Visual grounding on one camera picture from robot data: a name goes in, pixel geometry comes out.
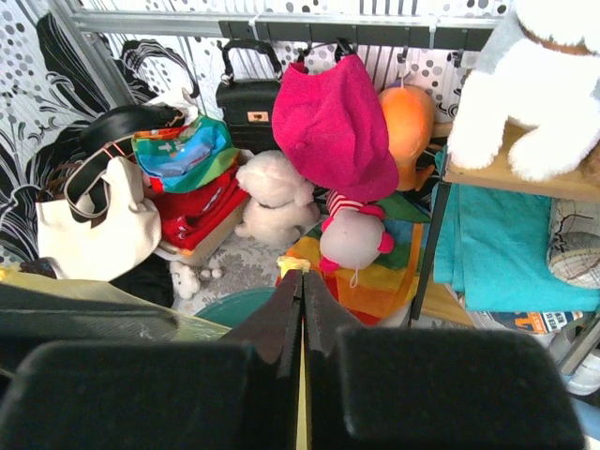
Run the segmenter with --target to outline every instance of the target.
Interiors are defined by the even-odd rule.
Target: shelf leg
[[[411,320],[417,321],[421,316],[421,308],[425,300],[425,291],[428,288],[429,275],[433,267],[433,257],[435,247],[438,245],[440,230],[442,229],[443,213],[446,210],[448,196],[450,195],[450,183],[440,180],[438,183],[438,193],[435,197],[433,212],[431,213],[431,223],[429,224],[429,233],[427,234],[427,243],[425,245],[425,254],[423,255],[423,265],[419,278],[419,286],[416,290],[416,296],[412,300]]]

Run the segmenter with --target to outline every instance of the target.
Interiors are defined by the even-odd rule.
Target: polka dot curtain
[[[439,14],[498,16],[510,0],[82,0],[85,8],[137,11],[215,11],[329,14]],[[86,67],[62,35],[47,0],[0,0],[0,264],[37,256],[35,198],[60,164],[81,159],[79,133],[110,109]],[[134,97],[146,101],[165,90],[199,90],[204,113],[220,117],[215,92],[223,71],[218,39],[203,37],[101,36]],[[274,42],[284,68],[306,48],[303,42]],[[307,58],[310,73],[331,68],[334,46],[315,49]],[[422,87],[435,100],[437,120],[452,120],[467,68],[476,53],[466,53],[454,68],[452,54],[360,46],[376,89],[398,77]],[[239,78],[269,78],[263,56],[232,53]]]

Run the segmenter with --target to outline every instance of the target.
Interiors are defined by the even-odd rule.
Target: pink plush toy
[[[394,238],[385,231],[380,206],[352,202],[336,192],[330,193],[327,205],[331,217],[322,224],[319,262],[324,272],[339,267],[362,270],[380,254],[394,249]]]

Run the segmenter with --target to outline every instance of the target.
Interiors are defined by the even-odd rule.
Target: orange plush toy
[[[379,101],[387,124],[390,153],[400,175],[397,190],[419,190],[435,170],[435,166],[416,169],[416,160],[431,139],[435,117],[433,100],[418,87],[403,86],[383,90]]]

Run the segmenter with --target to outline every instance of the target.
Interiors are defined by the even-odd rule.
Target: white string
[[[354,275],[352,275],[352,278],[350,278],[350,287],[354,289],[356,286],[358,286],[358,266],[356,266],[356,269],[354,269]]]

